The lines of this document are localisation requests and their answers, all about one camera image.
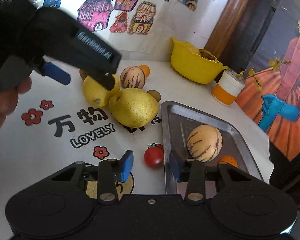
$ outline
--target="striped melon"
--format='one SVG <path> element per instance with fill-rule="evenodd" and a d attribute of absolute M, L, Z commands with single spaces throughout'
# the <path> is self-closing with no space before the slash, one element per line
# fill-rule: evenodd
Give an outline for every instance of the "striped melon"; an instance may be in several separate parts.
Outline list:
<path fill-rule="evenodd" d="M 143 88 L 146 83 L 146 75 L 139 67 L 127 67 L 120 75 L 123 88 Z"/>
<path fill-rule="evenodd" d="M 217 157 L 222 147 L 221 133 L 213 126 L 200 125 L 188 136 L 187 147 L 194 159 L 211 161 Z"/>

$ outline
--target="tray rim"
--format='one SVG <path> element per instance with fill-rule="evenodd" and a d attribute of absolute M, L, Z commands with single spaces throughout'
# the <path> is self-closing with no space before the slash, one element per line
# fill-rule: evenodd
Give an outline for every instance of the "tray rim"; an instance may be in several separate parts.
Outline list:
<path fill-rule="evenodd" d="M 218 121 L 221 121 L 221 122 L 224 122 L 224 123 L 230 125 L 240 135 L 242 141 L 244 142 L 245 146 L 247 147 L 247 149 L 249 151 L 250 157 L 251 157 L 251 159 L 252 159 L 252 161 L 254 163 L 254 167 L 256 168 L 256 172 L 259 175 L 259 178 L 257 178 L 257 177 L 256 178 L 260 179 L 261 181 L 264 181 L 264 179 L 262 177 L 262 174 L 261 174 L 261 172 L 259 170 L 259 167 L 258 167 L 258 165 L 257 165 L 257 163 L 256 163 L 256 161 L 255 161 L 255 159 L 254 159 L 254 157 L 253 157 L 253 155 L 252 155 L 252 153 L 251 153 L 251 151 L 250 151 L 250 149 L 249 149 L 246 141 L 244 140 L 244 138 L 242 137 L 241 133 L 238 131 L 238 129 L 236 127 L 234 127 L 231 123 L 229 123 L 229 122 L 227 122 L 227 121 L 225 121 L 225 120 L 223 120 L 223 119 L 221 119 L 219 117 L 216 117 L 216 116 L 214 116 L 212 114 L 208 114 L 208 113 L 206 113 L 204 111 L 201 111 L 199 109 L 195 109 L 193 107 L 190 107 L 190 106 L 187 106 L 187 105 L 175 102 L 175 101 L 165 101 L 165 102 L 163 102 L 161 104 L 160 109 L 161 109 L 161 119 L 162 119 L 162 134 L 163 134 L 163 149 L 164 149 L 164 182 L 165 182 L 166 194 L 170 194 L 170 192 L 169 193 L 167 192 L 167 172 L 170 172 L 170 171 L 168 171 L 168 169 L 170 169 L 170 168 L 168 167 L 169 162 L 168 161 L 166 162 L 166 160 L 169 159 L 169 156 L 168 156 L 168 151 L 169 150 L 167 149 L 168 146 L 167 146 L 166 140 L 167 140 L 167 137 L 168 137 L 169 141 L 171 141 L 170 133 L 167 132 L 168 128 L 169 128 L 168 107 L 171 106 L 171 105 L 178 105 L 178 106 L 187 108 L 187 109 L 192 110 L 194 112 L 197 112 L 197 113 L 200 113 L 200 114 L 204 114 L 204 115 L 206 115 L 208 117 L 214 118 L 214 119 L 216 119 Z"/>

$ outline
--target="red tomato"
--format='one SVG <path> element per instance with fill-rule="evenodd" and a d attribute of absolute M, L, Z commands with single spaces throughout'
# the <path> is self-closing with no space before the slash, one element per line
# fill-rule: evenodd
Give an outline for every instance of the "red tomato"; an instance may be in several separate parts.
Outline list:
<path fill-rule="evenodd" d="M 149 167 L 158 167 L 163 162 L 163 150 L 158 147 L 150 147 L 145 151 L 144 158 Z"/>

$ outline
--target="wooden trim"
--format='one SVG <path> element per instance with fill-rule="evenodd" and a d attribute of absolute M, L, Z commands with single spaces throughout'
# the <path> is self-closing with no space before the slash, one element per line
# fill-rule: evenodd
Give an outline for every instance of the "wooden trim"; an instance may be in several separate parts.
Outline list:
<path fill-rule="evenodd" d="M 249 0 L 228 0 L 218 23 L 204 47 L 217 58 L 220 57 L 230 40 L 248 2 Z"/>

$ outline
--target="screw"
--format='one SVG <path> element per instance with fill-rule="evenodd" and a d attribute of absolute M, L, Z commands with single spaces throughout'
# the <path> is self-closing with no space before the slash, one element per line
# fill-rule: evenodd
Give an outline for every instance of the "screw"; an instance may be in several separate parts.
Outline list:
<path fill-rule="evenodd" d="M 149 199 L 149 200 L 148 200 L 148 203 L 149 203 L 149 204 L 154 204 L 155 202 L 156 202 L 156 201 L 155 201 L 154 199 Z"/>
<path fill-rule="evenodd" d="M 104 193 L 100 195 L 100 199 L 103 201 L 113 201 L 115 199 L 115 195 L 112 193 Z"/>
<path fill-rule="evenodd" d="M 189 193 L 187 197 L 188 197 L 188 199 L 190 199 L 192 201 L 200 201 L 203 199 L 203 195 L 200 193 L 196 193 L 196 192 Z"/>

